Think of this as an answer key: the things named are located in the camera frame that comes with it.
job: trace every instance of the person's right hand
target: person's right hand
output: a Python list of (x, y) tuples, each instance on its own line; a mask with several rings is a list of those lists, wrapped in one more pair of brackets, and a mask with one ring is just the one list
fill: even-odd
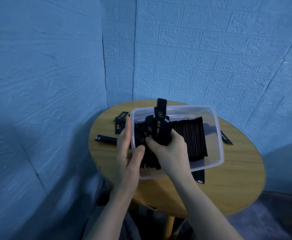
[(146, 137), (146, 143), (156, 154), (160, 166), (172, 181), (180, 181), (185, 177), (192, 177), (187, 144), (184, 138), (175, 130), (172, 130), (171, 135), (172, 141), (168, 146), (162, 146), (150, 137)]

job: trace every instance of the plastic container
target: plastic container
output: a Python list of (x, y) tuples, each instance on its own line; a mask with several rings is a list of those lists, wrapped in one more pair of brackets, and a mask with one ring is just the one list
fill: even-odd
[[(130, 117), (132, 119), (132, 150), (135, 151), (135, 137), (134, 125), (145, 121), (145, 117), (154, 115), (154, 107), (137, 108), (134, 109)], [(191, 171), (198, 171), (201, 169), (218, 166), (224, 162), (224, 149), (221, 140), (220, 127), (216, 109), (212, 106), (192, 106), (192, 105), (178, 105), (167, 106), (166, 115), (169, 116), (170, 121), (179, 121), (185, 119), (195, 119), (197, 117), (203, 118), (204, 134), (207, 147), (207, 157), (203, 160), (190, 162)], [(163, 170), (156, 170), (155, 168), (141, 168), (140, 179), (159, 178), (166, 176)]]

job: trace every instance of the table leg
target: table leg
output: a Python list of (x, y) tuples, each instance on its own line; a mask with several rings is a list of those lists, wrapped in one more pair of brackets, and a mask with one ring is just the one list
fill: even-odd
[(172, 235), (172, 226), (174, 225), (175, 217), (166, 216), (163, 231), (163, 240), (168, 240)]

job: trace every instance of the round wooden table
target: round wooden table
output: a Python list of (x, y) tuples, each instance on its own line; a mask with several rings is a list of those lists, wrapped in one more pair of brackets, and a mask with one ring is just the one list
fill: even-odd
[[(168, 101), (167, 105), (183, 105)], [(154, 107), (156, 100), (137, 100), (118, 104), (95, 121), (89, 134), (89, 150), (100, 171), (114, 183), (117, 172), (116, 146), (95, 141), (98, 134), (118, 137), (115, 134), (115, 117), (123, 111)], [(202, 191), (225, 215), (250, 205), (260, 195), (265, 184), (263, 161), (249, 139), (230, 123), (219, 118), (220, 129), (234, 145), (224, 146), (223, 164), (205, 169), (205, 184), (197, 183)], [(183, 202), (168, 177), (140, 180), (133, 201), (149, 209), (159, 210), (173, 217), (187, 218)]]

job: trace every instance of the person's left hand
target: person's left hand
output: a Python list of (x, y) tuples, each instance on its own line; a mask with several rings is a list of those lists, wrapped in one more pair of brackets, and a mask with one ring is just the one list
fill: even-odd
[(114, 192), (120, 191), (123, 196), (133, 197), (139, 182), (139, 167), (144, 157), (145, 147), (136, 148), (134, 154), (128, 152), (132, 132), (132, 121), (126, 118), (125, 129), (117, 139), (117, 161), (119, 170), (114, 186)]

